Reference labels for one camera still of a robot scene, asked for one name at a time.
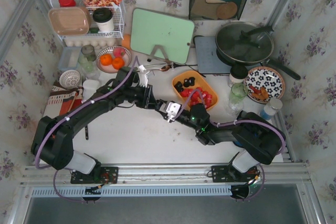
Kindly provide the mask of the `red capsule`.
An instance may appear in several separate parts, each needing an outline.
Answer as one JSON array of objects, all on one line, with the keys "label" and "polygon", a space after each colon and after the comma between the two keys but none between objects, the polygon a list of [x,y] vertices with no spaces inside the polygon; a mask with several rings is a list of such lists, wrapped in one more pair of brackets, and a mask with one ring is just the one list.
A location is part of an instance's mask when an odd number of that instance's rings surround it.
[{"label": "red capsule", "polygon": [[213,96],[210,93],[208,93],[207,91],[202,92],[202,98],[203,98],[205,103],[208,103],[208,104],[212,103]]}]

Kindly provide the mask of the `black capsule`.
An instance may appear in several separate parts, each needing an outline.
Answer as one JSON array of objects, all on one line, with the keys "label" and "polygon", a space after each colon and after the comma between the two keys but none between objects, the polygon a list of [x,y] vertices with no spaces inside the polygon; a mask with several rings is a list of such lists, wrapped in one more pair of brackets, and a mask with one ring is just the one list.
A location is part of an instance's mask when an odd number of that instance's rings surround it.
[{"label": "black capsule", "polygon": [[189,78],[184,79],[183,86],[185,88],[195,86],[195,78],[194,77],[189,77]]},{"label": "black capsule", "polygon": [[175,87],[175,89],[176,89],[176,91],[177,91],[178,93],[180,93],[180,92],[182,92],[182,91],[184,90],[184,88],[183,88],[183,84],[182,84],[181,82],[177,82],[177,83],[174,85],[174,87]]}]

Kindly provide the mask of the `red capsule number two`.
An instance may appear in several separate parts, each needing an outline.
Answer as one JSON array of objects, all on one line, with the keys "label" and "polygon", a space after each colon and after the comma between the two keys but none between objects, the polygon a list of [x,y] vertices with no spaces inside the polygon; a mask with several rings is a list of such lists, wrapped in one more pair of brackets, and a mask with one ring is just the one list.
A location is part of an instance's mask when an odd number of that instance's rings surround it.
[{"label": "red capsule number two", "polygon": [[193,89],[184,89],[182,92],[180,92],[181,97],[187,98],[189,97],[193,92]]}]

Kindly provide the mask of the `orange storage basket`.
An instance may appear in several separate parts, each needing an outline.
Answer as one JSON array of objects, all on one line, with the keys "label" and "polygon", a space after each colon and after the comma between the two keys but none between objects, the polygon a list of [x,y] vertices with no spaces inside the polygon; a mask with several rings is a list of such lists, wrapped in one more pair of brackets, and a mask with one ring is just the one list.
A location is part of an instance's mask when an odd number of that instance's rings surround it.
[{"label": "orange storage basket", "polygon": [[200,97],[196,92],[193,94],[186,105],[186,109],[190,109],[190,105],[201,103],[202,99],[205,102],[206,109],[209,111],[218,103],[218,96],[214,89],[208,84],[198,72],[188,70],[172,80],[172,86],[177,97],[184,103],[191,92],[199,89],[202,93]]}]

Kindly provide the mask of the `clear glass cup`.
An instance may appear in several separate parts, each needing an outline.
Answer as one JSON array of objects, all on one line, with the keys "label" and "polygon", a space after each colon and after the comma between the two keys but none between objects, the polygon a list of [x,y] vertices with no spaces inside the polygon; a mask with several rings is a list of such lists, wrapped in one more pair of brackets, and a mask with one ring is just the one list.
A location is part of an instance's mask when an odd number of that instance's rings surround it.
[{"label": "clear glass cup", "polygon": [[230,115],[238,115],[244,108],[244,103],[240,98],[230,97],[226,112]]}]

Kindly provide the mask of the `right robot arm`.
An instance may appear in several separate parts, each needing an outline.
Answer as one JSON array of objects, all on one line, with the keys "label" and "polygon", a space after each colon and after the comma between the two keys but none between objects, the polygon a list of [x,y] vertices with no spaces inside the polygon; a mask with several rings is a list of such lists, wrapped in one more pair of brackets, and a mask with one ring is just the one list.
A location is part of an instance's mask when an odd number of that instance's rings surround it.
[{"label": "right robot arm", "polygon": [[253,112],[240,112],[232,122],[215,123],[201,103],[185,110],[181,104],[167,102],[156,111],[168,122],[177,121],[194,129],[203,145],[232,142],[239,148],[227,165],[212,166],[216,183],[250,182],[260,173],[257,165],[269,165],[286,145],[283,132]]}]

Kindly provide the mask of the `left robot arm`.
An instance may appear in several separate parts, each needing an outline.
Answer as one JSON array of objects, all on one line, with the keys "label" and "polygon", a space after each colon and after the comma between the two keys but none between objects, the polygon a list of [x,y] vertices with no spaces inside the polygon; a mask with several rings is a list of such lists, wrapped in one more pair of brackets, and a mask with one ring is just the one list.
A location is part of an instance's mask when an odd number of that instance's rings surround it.
[{"label": "left robot arm", "polygon": [[101,163],[94,157],[74,150],[73,139],[79,131],[99,116],[125,101],[138,108],[156,110],[162,102],[153,95],[152,85],[140,85],[140,75],[128,67],[100,87],[86,102],[64,115],[40,119],[31,153],[55,170],[70,169],[83,174],[93,183],[105,182]]}]

